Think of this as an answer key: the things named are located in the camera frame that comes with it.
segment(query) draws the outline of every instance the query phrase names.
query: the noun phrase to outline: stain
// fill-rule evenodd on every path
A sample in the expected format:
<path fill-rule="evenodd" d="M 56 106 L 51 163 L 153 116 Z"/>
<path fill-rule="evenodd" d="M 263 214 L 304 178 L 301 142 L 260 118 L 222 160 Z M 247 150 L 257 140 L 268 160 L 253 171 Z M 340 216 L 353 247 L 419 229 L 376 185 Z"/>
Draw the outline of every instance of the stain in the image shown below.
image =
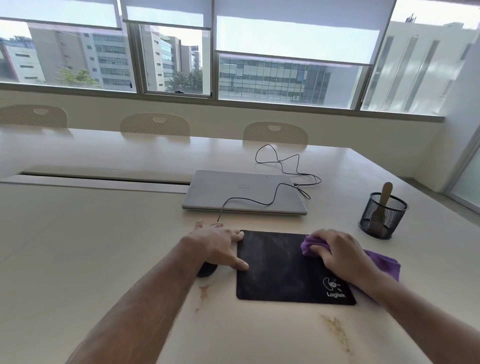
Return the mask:
<path fill-rule="evenodd" d="M 328 327 L 328 330 L 337 338 L 337 340 L 342 345 L 342 349 L 348 355 L 348 362 L 350 364 L 356 364 L 357 361 L 355 360 L 353 351 L 350 348 L 350 342 L 348 340 L 348 336 L 345 330 L 343 329 L 340 320 L 336 317 L 331 319 L 329 316 L 326 316 L 326 315 L 321 315 L 321 316 L 325 325 Z"/>
<path fill-rule="evenodd" d="M 204 302 L 205 301 L 208 301 L 208 287 L 210 287 L 209 284 L 207 284 L 206 286 L 203 286 L 203 287 L 199 287 L 200 288 L 200 307 L 197 307 L 195 309 L 195 313 L 197 314 L 200 309 L 204 306 Z"/>

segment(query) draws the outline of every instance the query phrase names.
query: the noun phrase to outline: wooden spatula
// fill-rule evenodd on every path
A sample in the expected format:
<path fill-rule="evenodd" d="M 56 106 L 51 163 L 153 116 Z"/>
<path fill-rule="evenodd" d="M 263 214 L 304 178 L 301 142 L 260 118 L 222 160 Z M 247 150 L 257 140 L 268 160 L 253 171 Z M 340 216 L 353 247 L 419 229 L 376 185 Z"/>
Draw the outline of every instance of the wooden spatula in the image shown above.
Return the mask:
<path fill-rule="evenodd" d="M 370 219 L 368 231 L 381 235 L 384 230 L 385 221 L 385 208 L 388 198 L 392 194 L 393 185 L 391 182 L 386 182 L 382 188 L 382 194 L 380 195 L 379 206 L 375 209 Z"/>

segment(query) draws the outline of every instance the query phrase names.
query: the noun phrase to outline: microfiber cloth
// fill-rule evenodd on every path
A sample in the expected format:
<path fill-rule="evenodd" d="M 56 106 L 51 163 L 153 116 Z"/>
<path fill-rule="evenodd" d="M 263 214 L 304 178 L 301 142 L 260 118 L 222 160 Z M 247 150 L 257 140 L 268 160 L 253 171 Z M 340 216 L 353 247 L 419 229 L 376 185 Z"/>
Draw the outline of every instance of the microfiber cloth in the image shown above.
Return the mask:
<path fill-rule="evenodd" d="M 310 247 L 312 245 L 321 245 L 330 250 L 330 246 L 325 240 L 315 238 L 309 235 L 300 245 L 301 251 L 304 256 L 318 256 L 310 250 Z M 370 259 L 382 272 L 385 272 L 388 275 L 392 276 L 393 278 L 395 278 L 395 280 L 398 280 L 400 278 L 400 263 L 397 262 L 395 259 L 372 252 L 370 250 L 364 250 L 364 252 L 370 257 Z"/>

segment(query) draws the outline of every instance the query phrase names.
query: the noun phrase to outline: tree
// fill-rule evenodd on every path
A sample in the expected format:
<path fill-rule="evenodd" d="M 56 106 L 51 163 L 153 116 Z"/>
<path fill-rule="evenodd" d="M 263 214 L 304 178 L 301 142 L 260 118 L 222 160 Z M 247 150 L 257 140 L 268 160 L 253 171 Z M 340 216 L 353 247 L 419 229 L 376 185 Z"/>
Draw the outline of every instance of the tree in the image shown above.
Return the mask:
<path fill-rule="evenodd" d="M 73 72 L 67 67 L 61 67 L 59 69 L 60 79 L 59 81 L 63 84 L 70 86 L 74 85 L 88 85 L 88 86 L 98 86 L 98 82 L 95 81 L 88 70 L 80 70 L 78 73 Z"/>
<path fill-rule="evenodd" d="M 203 91 L 203 72 L 196 70 L 191 73 L 175 72 L 172 81 L 165 82 L 168 91 L 183 91 L 199 94 Z"/>

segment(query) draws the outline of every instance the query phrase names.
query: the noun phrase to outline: white table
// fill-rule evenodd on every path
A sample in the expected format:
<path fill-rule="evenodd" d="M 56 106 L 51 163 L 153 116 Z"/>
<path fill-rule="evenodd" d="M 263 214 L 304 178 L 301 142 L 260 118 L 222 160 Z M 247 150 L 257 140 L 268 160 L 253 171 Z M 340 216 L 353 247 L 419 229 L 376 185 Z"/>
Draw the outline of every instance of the white table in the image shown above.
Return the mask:
<path fill-rule="evenodd" d="M 261 145 L 0 128 L 0 175 L 35 164 L 280 173 L 277 166 L 255 164 Z M 278 145 L 281 158 L 297 151 Z M 293 171 L 295 162 L 286 167 Z M 347 231 L 364 248 L 398 259 L 406 285 L 480 328 L 478 227 L 348 148 L 308 146 L 300 171 L 323 179 L 308 189 L 307 216 L 226 213 L 222 221 L 246 230 Z M 393 182 L 394 195 L 410 210 L 392 239 L 380 241 L 357 223 L 369 194 L 385 181 Z M 198 218 L 217 218 L 182 210 L 182 199 L 182 194 L 0 184 L 0 363 L 63 363 Z M 200 287 L 206 285 L 208 298 L 202 301 Z M 227 267 L 197 280 L 159 363 L 428 363 L 400 326 L 357 291 L 356 306 L 269 303 L 238 300 L 235 285 L 235 272 Z M 330 331 L 326 317 L 339 319 L 344 337 Z"/>

